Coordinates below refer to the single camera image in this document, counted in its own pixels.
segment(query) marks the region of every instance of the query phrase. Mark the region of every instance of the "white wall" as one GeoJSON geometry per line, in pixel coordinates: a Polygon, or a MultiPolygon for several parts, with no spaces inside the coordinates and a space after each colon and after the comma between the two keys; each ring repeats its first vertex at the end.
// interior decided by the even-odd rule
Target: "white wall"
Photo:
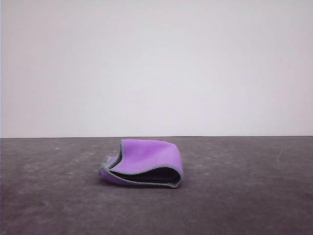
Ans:
{"type": "Polygon", "coordinates": [[[313,135],[311,0],[2,0],[2,137],[313,135]]]}

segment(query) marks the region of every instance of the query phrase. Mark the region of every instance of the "concrete floor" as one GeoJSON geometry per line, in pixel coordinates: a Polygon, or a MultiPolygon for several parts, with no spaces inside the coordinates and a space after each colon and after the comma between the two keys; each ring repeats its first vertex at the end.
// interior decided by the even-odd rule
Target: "concrete floor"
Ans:
{"type": "Polygon", "coordinates": [[[313,137],[141,138],[178,146],[178,189],[101,181],[120,139],[2,139],[1,234],[313,234],[313,137]]]}

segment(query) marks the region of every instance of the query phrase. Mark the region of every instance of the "microfiber towel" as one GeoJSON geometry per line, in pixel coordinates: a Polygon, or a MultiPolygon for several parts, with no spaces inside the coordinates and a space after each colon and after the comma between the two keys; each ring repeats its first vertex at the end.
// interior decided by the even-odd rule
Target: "microfiber towel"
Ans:
{"type": "Polygon", "coordinates": [[[165,141],[121,140],[119,155],[101,164],[100,176],[119,185],[177,188],[183,179],[180,152],[165,141]]]}

